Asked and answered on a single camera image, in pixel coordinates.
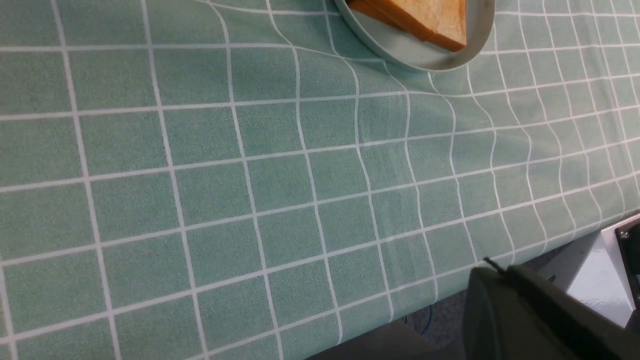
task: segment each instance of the table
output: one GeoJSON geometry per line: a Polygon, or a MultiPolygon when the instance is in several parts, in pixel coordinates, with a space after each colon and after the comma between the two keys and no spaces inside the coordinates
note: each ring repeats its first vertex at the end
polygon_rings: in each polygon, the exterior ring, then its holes
{"type": "Polygon", "coordinates": [[[331,1],[4,0],[0,353],[300,359],[638,209],[639,5],[497,11],[416,73],[331,1]]]}

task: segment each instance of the checkered tablecloth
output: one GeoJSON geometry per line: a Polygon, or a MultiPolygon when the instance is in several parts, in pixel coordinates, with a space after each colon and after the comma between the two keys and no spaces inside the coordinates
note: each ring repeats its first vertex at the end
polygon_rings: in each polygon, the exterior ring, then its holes
{"type": "Polygon", "coordinates": [[[428,74],[331,1],[3,0],[0,357],[301,359],[636,211],[640,3],[497,2],[428,74]]]}

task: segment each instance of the plate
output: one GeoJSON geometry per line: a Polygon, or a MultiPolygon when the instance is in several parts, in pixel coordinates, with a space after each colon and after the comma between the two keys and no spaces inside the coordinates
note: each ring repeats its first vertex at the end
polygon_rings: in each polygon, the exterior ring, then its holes
{"type": "Polygon", "coordinates": [[[475,58],[489,39],[495,16],[495,0],[467,0],[467,46],[452,53],[351,11],[346,0],[335,0],[335,4],[356,35],[380,57],[429,71],[452,70],[475,58]]]}

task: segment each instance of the blue cable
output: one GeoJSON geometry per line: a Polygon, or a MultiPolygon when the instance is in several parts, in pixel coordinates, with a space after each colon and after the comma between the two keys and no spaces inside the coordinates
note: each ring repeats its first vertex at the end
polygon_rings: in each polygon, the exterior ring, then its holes
{"type": "Polygon", "coordinates": [[[424,326],[424,330],[420,333],[420,335],[425,335],[431,326],[431,320],[433,319],[433,306],[429,305],[429,320],[427,320],[427,325],[424,326]]]}

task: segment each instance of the bread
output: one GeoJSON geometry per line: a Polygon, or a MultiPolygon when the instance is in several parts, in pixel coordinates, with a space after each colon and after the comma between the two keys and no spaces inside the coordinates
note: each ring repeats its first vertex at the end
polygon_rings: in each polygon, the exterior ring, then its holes
{"type": "Polygon", "coordinates": [[[398,30],[404,30],[400,25],[398,25],[395,21],[391,20],[388,16],[385,15],[385,13],[381,12],[380,10],[374,8],[373,6],[371,6],[371,4],[369,4],[367,2],[367,0],[351,0],[349,2],[349,7],[352,10],[355,10],[357,12],[361,12],[369,17],[372,17],[373,19],[376,19],[384,24],[387,24],[389,26],[393,26],[394,28],[398,29],[398,30]]]}
{"type": "Polygon", "coordinates": [[[375,19],[380,13],[420,41],[427,41],[450,51],[467,45],[467,0],[353,0],[366,1],[374,11],[357,5],[375,19]]]}

